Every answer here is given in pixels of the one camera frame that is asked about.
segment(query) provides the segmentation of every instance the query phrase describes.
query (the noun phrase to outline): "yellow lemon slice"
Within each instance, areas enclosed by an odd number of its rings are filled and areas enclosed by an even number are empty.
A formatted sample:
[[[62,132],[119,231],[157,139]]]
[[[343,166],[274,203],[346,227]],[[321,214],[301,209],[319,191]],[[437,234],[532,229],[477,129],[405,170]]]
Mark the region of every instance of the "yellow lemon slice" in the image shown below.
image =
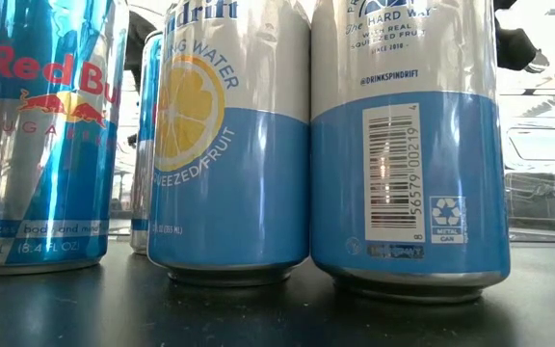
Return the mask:
[[[177,170],[198,158],[224,120],[225,96],[213,69],[199,58],[177,56],[162,76],[156,120],[155,166]]]

